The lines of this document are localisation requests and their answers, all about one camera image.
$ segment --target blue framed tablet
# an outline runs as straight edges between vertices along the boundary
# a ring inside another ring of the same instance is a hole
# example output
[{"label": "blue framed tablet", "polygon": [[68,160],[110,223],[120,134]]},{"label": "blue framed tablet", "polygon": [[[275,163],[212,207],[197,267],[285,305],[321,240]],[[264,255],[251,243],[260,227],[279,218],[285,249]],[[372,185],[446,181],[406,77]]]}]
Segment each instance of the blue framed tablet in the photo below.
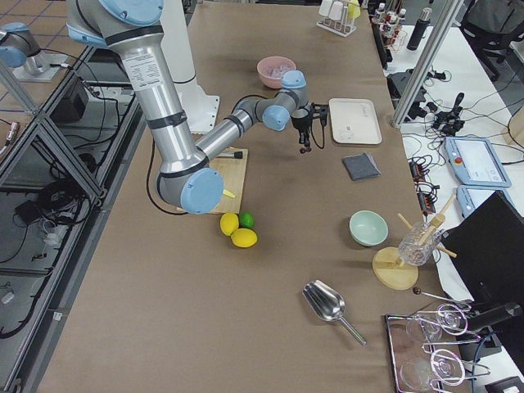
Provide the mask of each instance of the blue framed tablet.
[{"label": "blue framed tablet", "polygon": [[455,176],[462,184],[511,187],[511,180],[488,139],[447,137],[444,146]]},{"label": "blue framed tablet", "polygon": [[500,187],[483,187],[483,186],[458,186],[457,187],[457,201],[462,211],[462,216],[467,218],[475,209],[482,205],[486,199],[491,197],[495,191],[501,191],[506,199],[513,201],[509,197],[505,188]]}]

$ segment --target folded cloth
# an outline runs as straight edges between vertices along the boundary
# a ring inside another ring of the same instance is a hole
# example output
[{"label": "folded cloth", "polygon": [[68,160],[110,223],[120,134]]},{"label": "folded cloth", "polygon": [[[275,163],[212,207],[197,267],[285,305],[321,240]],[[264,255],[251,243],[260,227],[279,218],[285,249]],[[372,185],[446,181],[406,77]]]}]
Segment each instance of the folded cloth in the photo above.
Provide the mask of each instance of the folded cloth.
[{"label": "folded cloth", "polygon": [[378,170],[373,156],[368,153],[345,157],[342,162],[353,180],[375,178],[380,175],[380,170]]}]

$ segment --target pink bowl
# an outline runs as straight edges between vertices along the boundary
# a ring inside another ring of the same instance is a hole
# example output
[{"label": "pink bowl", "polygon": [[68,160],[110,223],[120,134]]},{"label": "pink bowl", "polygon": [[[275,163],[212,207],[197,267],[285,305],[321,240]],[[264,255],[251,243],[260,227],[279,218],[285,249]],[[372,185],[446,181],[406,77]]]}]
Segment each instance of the pink bowl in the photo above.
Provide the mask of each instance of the pink bowl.
[{"label": "pink bowl", "polygon": [[260,80],[268,88],[281,88],[282,76],[291,70],[296,70],[296,64],[282,56],[270,56],[259,61],[256,65]]}]

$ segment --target scoop handle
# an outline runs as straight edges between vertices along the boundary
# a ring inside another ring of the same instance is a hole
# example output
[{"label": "scoop handle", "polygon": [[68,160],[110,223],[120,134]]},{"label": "scoop handle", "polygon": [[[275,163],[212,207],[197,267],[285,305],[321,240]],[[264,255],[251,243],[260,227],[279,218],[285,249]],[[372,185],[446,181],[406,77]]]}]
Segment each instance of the scoop handle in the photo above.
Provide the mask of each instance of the scoop handle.
[{"label": "scoop handle", "polygon": [[351,336],[353,336],[355,340],[358,341],[362,346],[366,346],[368,344],[366,339],[363,338],[357,329],[351,326],[351,323],[347,322],[344,317],[340,318],[340,321],[342,325],[344,325],[344,328],[346,328],[351,333]]}]

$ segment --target green lime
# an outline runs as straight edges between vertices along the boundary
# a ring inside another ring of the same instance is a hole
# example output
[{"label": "green lime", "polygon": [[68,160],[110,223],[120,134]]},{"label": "green lime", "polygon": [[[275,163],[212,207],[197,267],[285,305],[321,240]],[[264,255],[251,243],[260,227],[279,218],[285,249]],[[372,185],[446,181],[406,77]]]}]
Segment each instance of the green lime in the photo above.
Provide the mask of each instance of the green lime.
[{"label": "green lime", "polygon": [[240,213],[240,215],[238,216],[238,222],[240,223],[241,228],[252,229],[253,225],[255,225],[253,215],[249,211],[244,211],[243,213]]}]

